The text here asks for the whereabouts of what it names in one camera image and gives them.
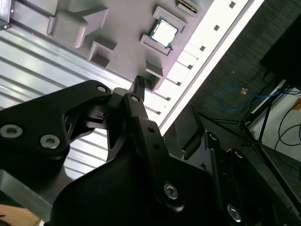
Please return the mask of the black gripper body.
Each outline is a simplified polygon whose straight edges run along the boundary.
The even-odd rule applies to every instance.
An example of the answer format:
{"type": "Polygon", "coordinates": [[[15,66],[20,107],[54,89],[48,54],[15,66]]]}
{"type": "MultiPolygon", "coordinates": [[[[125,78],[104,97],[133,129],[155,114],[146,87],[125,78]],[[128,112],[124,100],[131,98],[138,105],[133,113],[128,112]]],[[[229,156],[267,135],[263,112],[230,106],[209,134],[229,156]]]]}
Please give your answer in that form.
{"type": "Polygon", "coordinates": [[[145,168],[126,154],[70,183],[53,206],[55,226],[221,226],[210,177],[170,158],[168,168],[184,208],[174,213],[155,197],[145,168]]]}

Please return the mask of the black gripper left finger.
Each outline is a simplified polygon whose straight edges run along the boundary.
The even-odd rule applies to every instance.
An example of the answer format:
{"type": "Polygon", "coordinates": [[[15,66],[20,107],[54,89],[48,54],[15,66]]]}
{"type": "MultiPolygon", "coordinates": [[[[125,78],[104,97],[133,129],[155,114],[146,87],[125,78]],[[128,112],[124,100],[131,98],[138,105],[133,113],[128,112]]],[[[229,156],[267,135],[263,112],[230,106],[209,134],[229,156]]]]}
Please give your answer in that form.
{"type": "Polygon", "coordinates": [[[59,174],[71,143],[104,129],[106,163],[126,154],[137,157],[158,202],[172,212],[181,212],[184,199],[168,168],[170,156],[158,126],[147,116],[144,95],[145,81],[140,76],[128,90],[110,90],[89,80],[1,110],[1,175],[39,199],[61,182],[59,174]]]}

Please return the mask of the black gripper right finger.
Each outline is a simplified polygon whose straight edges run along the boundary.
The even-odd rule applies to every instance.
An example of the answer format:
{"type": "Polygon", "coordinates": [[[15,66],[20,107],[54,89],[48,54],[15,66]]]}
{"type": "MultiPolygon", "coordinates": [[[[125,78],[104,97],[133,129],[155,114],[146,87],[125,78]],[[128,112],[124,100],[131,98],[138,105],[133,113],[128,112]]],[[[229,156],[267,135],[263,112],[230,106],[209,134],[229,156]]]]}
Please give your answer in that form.
{"type": "Polygon", "coordinates": [[[238,150],[224,151],[207,131],[192,105],[175,120],[182,159],[212,179],[218,210],[210,213],[217,226],[281,226],[282,202],[265,179],[238,150]]]}

